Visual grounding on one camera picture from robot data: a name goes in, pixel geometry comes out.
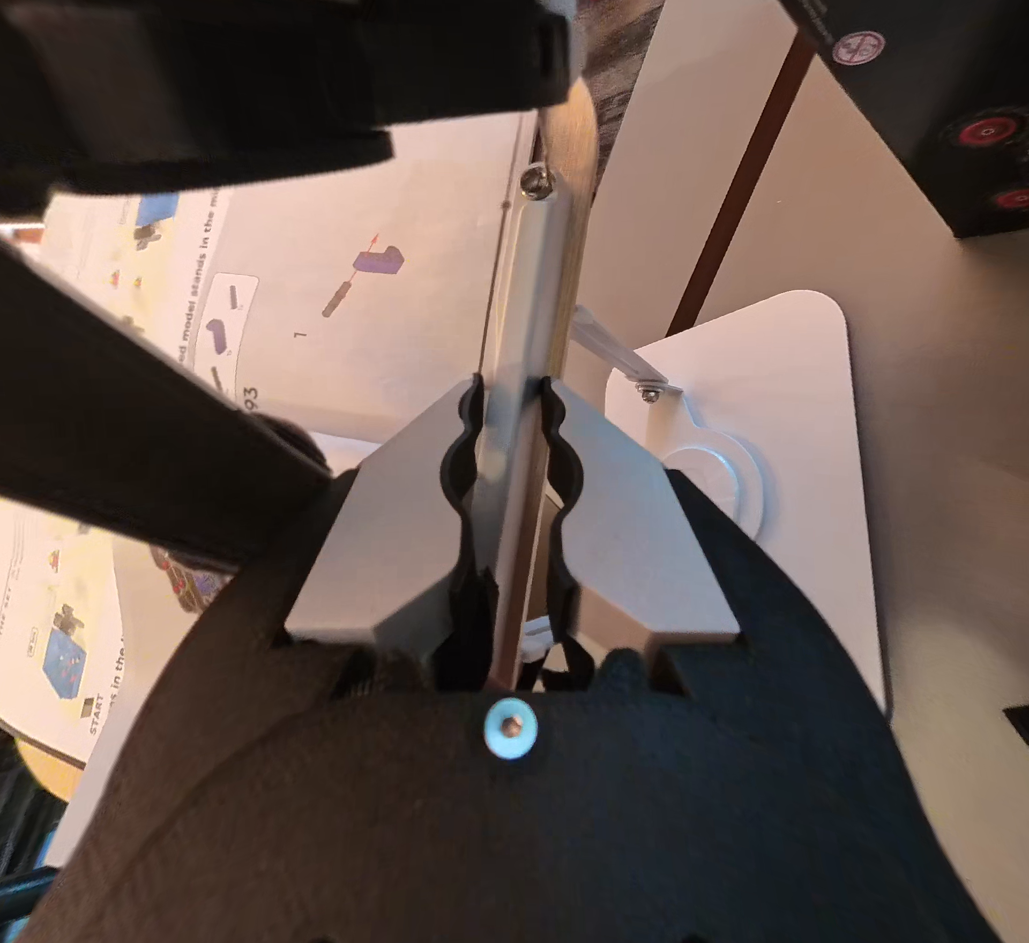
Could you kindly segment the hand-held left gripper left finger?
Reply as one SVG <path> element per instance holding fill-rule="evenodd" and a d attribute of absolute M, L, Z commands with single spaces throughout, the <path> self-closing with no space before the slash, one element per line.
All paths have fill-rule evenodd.
<path fill-rule="evenodd" d="M 484 384 L 452 387 L 348 475 L 285 628 L 295 640 L 405 653 L 442 690 L 480 690 L 497 588 L 476 563 L 468 496 Z"/>

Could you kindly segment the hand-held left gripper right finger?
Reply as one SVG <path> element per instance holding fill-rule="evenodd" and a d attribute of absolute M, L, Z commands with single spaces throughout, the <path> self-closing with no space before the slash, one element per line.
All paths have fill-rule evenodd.
<path fill-rule="evenodd" d="M 651 667 L 664 648 L 723 645 L 739 622 L 657 456 L 559 379 L 541 383 L 549 526 L 547 618 L 565 669 L 547 689 L 586 690 L 603 657 L 636 653 Z"/>

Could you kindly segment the instruction booklet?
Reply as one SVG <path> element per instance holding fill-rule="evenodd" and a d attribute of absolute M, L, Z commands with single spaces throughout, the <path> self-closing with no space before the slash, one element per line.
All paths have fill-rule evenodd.
<path fill-rule="evenodd" d="M 482 373 L 535 114 L 402 127 L 368 168 L 118 203 L 98 295 L 331 472 Z"/>

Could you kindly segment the white book stand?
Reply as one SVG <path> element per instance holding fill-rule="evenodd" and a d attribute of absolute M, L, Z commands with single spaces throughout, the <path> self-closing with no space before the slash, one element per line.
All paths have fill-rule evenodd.
<path fill-rule="evenodd" d="M 613 366 L 598 411 L 799 586 L 887 712 L 841 307 L 786 292 L 638 351 L 581 306 L 571 329 Z M 528 620 L 520 642 L 522 665 L 543 664 L 554 647 L 547 615 Z"/>

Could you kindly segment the printed task instruction sheet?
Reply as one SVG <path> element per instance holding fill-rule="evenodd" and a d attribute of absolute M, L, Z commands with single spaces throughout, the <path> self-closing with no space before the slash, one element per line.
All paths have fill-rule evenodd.
<path fill-rule="evenodd" d="M 40 224 L 2 225 L 2 240 L 255 412 L 257 390 L 237 384 L 237 366 L 259 281 L 215 271 L 233 196 L 59 194 Z M 113 542 L 2 501 L 2 727 L 80 764 L 125 678 Z"/>

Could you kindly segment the toy truck set box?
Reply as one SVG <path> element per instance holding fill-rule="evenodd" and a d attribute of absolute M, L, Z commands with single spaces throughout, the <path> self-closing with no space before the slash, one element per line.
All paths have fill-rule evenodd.
<path fill-rule="evenodd" d="M 778 0 L 960 240 L 1027 229 L 1028 0 Z"/>

